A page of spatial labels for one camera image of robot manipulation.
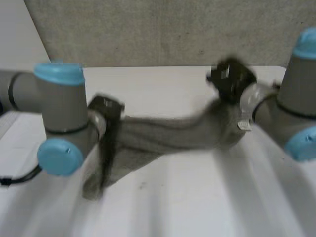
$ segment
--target white table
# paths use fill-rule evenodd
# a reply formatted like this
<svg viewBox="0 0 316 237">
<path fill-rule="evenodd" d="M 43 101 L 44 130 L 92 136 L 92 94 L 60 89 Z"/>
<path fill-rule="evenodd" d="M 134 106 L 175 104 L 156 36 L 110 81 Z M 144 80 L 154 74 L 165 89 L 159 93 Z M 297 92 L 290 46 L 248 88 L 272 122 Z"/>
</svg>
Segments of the white table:
<svg viewBox="0 0 316 237">
<path fill-rule="evenodd" d="M 128 115 L 183 117 L 216 97 L 205 69 L 86 68 L 87 98 L 101 91 L 123 101 Z M 267 83 L 285 71 L 253 69 Z M 41 117 L 21 115 L 0 140 L 0 174 L 31 168 L 44 139 Z M 84 168 L 70 178 L 42 173 L 0 189 L 0 236 L 316 235 L 316 162 L 295 163 L 256 127 L 225 154 L 160 157 L 108 188 L 99 202 L 80 197 Z"/>
</svg>

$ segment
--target crumpled cloth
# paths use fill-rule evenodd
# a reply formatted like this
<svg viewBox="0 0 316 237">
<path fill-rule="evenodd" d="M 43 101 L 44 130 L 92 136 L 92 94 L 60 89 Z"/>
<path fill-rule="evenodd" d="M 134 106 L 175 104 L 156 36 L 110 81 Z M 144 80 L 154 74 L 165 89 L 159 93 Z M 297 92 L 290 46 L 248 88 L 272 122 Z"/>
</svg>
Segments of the crumpled cloth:
<svg viewBox="0 0 316 237">
<path fill-rule="evenodd" d="M 125 117 L 115 132 L 115 140 L 101 140 L 99 156 L 90 161 L 82 195 L 98 199 L 105 187 L 115 183 L 165 154 L 188 150 L 228 149 L 245 134 L 237 123 L 245 119 L 238 105 L 216 100 L 205 110 L 188 118 Z M 106 153 L 109 142 L 115 156 Z"/>
</svg>

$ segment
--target gray robot arm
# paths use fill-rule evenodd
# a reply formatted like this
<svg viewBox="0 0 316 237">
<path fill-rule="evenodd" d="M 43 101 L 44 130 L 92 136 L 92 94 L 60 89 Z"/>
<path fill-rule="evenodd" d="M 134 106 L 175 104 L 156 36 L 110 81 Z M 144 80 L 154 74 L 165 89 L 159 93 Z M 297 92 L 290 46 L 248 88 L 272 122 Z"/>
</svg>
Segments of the gray robot arm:
<svg viewBox="0 0 316 237">
<path fill-rule="evenodd" d="M 299 37 L 280 90 L 257 83 L 253 77 L 242 63 L 231 59 L 212 70 L 207 79 L 218 88 L 221 98 L 239 103 L 241 110 L 295 160 L 315 159 L 316 28 Z"/>
<path fill-rule="evenodd" d="M 30 180 L 42 169 L 71 175 L 109 128 L 106 116 L 110 121 L 119 120 L 122 108 L 119 102 L 102 96 L 87 107 L 78 64 L 38 64 L 34 73 L 0 71 L 0 112 L 41 113 L 47 136 L 37 153 L 38 167 L 20 179 L 1 178 L 1 184 Z"/>
</svg>

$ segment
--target gray backdrop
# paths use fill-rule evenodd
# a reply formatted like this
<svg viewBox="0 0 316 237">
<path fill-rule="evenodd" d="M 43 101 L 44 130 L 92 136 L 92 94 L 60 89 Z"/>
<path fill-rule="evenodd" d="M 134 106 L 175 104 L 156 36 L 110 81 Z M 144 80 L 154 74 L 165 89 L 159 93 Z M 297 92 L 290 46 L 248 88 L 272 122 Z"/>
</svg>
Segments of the gray backdrop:
<svg viewBox="0 0 316 237">
<path fill-rule="evenodd" d="M 102 66 L 287 64 L 315 0 L 25 0 L 49 57 Z"/>
</svg>

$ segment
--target blue joint cap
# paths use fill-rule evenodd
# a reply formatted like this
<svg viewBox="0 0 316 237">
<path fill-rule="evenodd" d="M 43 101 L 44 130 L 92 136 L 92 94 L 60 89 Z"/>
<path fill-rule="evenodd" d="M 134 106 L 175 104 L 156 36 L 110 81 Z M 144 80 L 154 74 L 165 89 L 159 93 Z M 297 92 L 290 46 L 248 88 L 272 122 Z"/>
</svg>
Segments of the blue joint cap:
<svg viewBox="0 0 316 237">
<path fill-rule="evenodd" d="M 38 150 L 39 166 L 49 174 L 69 176 L 83 164 L 82 152 L 73 143 L 52 138 Z"/>
<path fill-rule="evenodd" d="M 302 59 L 316 59 L 316 27 L 308 28 L 301 33 L 293 55 Z"/>
<path fill-rule="evenodd" d="M 77 86 L 84 84 L 82 66 L 74 63 L 39 63 L 34 68 L 34 75 L 42 80 Z"/>
<path fill-rule="evenodd" d="M 284 146 L 284 150 L 296 161 L 316 158 L 316 126 L 295 134 Z"/>
</svg>

